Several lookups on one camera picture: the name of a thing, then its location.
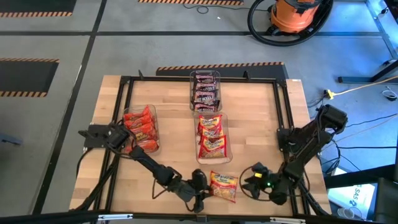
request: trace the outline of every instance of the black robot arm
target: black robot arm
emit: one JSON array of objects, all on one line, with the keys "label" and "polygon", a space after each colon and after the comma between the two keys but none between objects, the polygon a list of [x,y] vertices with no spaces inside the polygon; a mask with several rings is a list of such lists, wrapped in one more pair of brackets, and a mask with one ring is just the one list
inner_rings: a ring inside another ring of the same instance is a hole
[{"label": "black robot arm", "polygon": [[[132,147],[132,151],[129,154],[122,153],[121,149],[130,136],[136,139],[134,133],[128,130],[123,124],[110,123],[108,124],[106,134],[90,137],[101,141],[104,147],[114,152],[116,156],[139,162],[152,173],[155,181],[159,185],[166,191],[175,193],[185,203],[191,201],[191,199],[195,197],[196,202],[193,209],[190,211],[196,213],[201,212],[204,209],[203,200],[210,196],[209,193],[205,192],[210,189],[210,187],[207,186],[206,175],[200,169],[197,169],[192,172],[192,179],[182,180],[182,175],[180,173],[171,167],[166,167],[157,163],[137,144]],[[108,167],[108,170],[99,180],[97,186],[76,210],[87,210],[90,207],[115,169],[116,168],[112,165]]]},{"label": "black robot arm", "polygon": [[313,156],[328,144],[335,134],[341,133],[347,123],[347,114],[339,109],[325,105],[318,110],[317,117],[302,128],[278,129],[279,147],[289,152],[289,158],[282,163],[277,173],[273,174],[261,163],[252,166],[255,174],[247,178],[243,189],[250,191],[253,198],[258,198],[260,191],[271,188],[269,199],[278,205],[287,201],[289,186],[302,189],[306,199],[319,215],[326,215],[310,192],[301,182],[304,167]]}]

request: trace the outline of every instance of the caution tape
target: caution tape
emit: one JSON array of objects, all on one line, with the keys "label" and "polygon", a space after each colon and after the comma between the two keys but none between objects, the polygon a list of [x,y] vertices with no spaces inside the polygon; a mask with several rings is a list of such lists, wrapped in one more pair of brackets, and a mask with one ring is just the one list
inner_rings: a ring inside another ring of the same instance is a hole
[{"label": "caution tape", "polygon": [[56,17],[71,16],[72,12],[0,12],[0,17]]},{"label": "caution tape", "polygon": [[166,70],[183,70],[183,69],[204,69],[204,68],[229,68],[229,67],[249,67],[249,66],[268,66],[268,65],[283,65],[283,62],[255,62],[255,63],[227,63],[217,65],[189,65],[189,66],[170,66],[159,67],[158,71]]},{"label": "caution tape", "polygon": [[52,58],[0,58],[0,62],[57,62],[59,59]]},{"label": "caution tape", "polygon": [[46,92],[37,91],[0,91],[0,97],[45,97]]},{"label": "caution tape", "polygon": [[241,1],[217,1],[217,0],[138,0],[139,3],[169,3],[169,4],[212,4],[226,6],[241,6]]}]

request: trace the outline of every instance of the wooden table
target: wooden table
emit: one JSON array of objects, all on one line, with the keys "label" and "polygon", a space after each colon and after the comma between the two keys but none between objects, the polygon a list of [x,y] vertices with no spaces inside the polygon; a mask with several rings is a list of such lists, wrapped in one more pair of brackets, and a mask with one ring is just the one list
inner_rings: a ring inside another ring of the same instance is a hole
[{"label": "wooden table", "polygon": [[[114,110],[120,76],[105,76],[99,91],[92,122],[108,124]],[[303,87],[300,80],[287,80],[290,106],[294,124],[301,127],[310,119]],[[195,139],[192,112],[189,108],[189,82],[135,81],[131,105],[152,104],[156,107],[161,152],[153,156],[158,163],[171,166],[179,171],[184,179],[200,168],[207,174],[210,171],[239,177],[243,169],[262,162],[269,169],[278,170],[282,163],[276,129],[278,128],[276,106],[272,85],[264,83],[221,83],[222,112],[228,115],[229,138],[233,160],[227,164],[201,165],[195,158]],[[127,85],[122,102],[125,101]],[[284,120],[285,105],[282,103]],[[123,114],[123,104],[119,109],[119,119]],[[79,206],[98,181],[104,149],[92,150],[81,162],[70,208]],[[330,212],[325,183],[319,160],[313,158],[305,167],[310,179],[310,191],[324,210]],[[152,174],[139,163],[121,159],[113,196],[112,212],[139,213],[190,213],[183,202],[173,193],[165,193],[152,200]],[[100,208],[108,187],[103,191]],[[279,215],[291,216],[290,203],[276,205],[272,202],[258,202],[246,197],[238,188],[236,203],[222,198],[205,199],[203,214],[211,215]],[[299,212],[302,213],[301,199],[297,198]]]}]

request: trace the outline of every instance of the concrete floor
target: concrete floor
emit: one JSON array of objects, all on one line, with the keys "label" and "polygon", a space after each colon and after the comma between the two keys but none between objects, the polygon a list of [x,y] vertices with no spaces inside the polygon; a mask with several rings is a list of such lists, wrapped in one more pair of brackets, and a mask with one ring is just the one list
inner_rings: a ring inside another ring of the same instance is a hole
[{"label": "concrete floor", "polygon": [[[92,30],[100,0],[79,0],[75,12],[65,18],[0,19],[4,30]],[[245,1],[249,7],[252,1]],[[271,2],[264,3],[266,8]],[[130,0],[109,0],[100,31],[246,31],[247,10],[211,8],[208,14],[184,9],[179,4],[138,4]],[[267,25],[265,12],[256,13],[256,26]],[[336,2],[323,32],[377,32],[364,3]],[[20,147],[0,144],[0,216],[30,212],[45,172],[52,146],[68,104],[88,37],[0,36],[1,57],[59,58],[49,94],[45,98],[0,98],[0,133],[24,140]],[[370,76],[391,58],[381,37],[314,37],[293,47],[273,47],[251,36],[112,36],[97,37],[76,101],[65,142],[57,163],[43,212],[66,211],[75,184],[75,169],[83,138],[78,130],[91,121],[103,75],[154,75],[157,67],[209,63],[283,61],[290,78],[303,80],[307,102],[323,89],[338,92],[358,85],[336,82],[340,75]],[[390,85],[398,92],[398,86]],[[327,103],[348,113],[349,123],[396,113],[398,101],[386,100],[385,85],[358,90]],[[371,124],[348,128],[335,139],[355,133]],[[340,146],[393,146],[398,120],[341,141]],[[392,164],[393,149],[350,149],[342,152],[360,169]],[[334,147],[322,156],[336,156]],[[344,159],[341,166],[355,170]]]}]

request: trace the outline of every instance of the clear plastic container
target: clear plastic container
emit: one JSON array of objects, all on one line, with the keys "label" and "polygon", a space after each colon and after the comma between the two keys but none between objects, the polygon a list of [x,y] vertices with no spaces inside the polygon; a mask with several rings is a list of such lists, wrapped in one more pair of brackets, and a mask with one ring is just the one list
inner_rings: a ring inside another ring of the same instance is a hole
[{"label": "clear plastic container", "polygon": [[193,71],[191,72],[190,76],[190,109],[194,112],[195,111],[195,107],[193,105],[193,96],[195,94],[195,75],[212,75],[215,77],[215,81],[216,81],[216,100],[219,100],[219,104],[218,107],[216,109],[216,111],[210,111],[210,112],[218,112],[221,111],[221,109],[223,108],[223,105],[221,104],[221,75],[219,72],[217,71],[205,71],[205,70],[199,70],[199,71]]},{"label": "clear plastic container", "polygon": [[[124,114],[128,114],[128,113],[142,113],[145,109],[145,107],[148,106],[150,113],[152,114],[152,119],[154,120],[155,123],[155,131],[156,131],[156,135],[157,135],[157,140],[156,143],[159,146],[158,149],[154,152],[147,152],[148,154],[151,155],[157,155],[160,153],[160,149],[161,149],[161,145],[160,145],[160,136],[159,136],[159,127],[157,125],[157,115],[156,115],[156,108],[154,105],[134,105],[130,108],[127,108],[124,110]],[[131,141],[132,141],[132,137],[130,137],[130,140],[126,143],[126,147],[131,145]]]},{"label": "clear plastic container", "polygon": [[[212,117],[221,114],[221,127],[223,128],[224,135],[226,136],[226,157],[223,158],[199,158],[200,151],[200,135],[198,134],[199,116],[202,115],[205,119],[211,119]],[[194,113],[193,122],[195,125],[195,149],[197,151],[196,157],[200,164],[222,164],[231,162],[233,156],[231,151],[231,144],[229,140],[228,132],[228,117],[226,114],[221,112],[216,113]]]}]

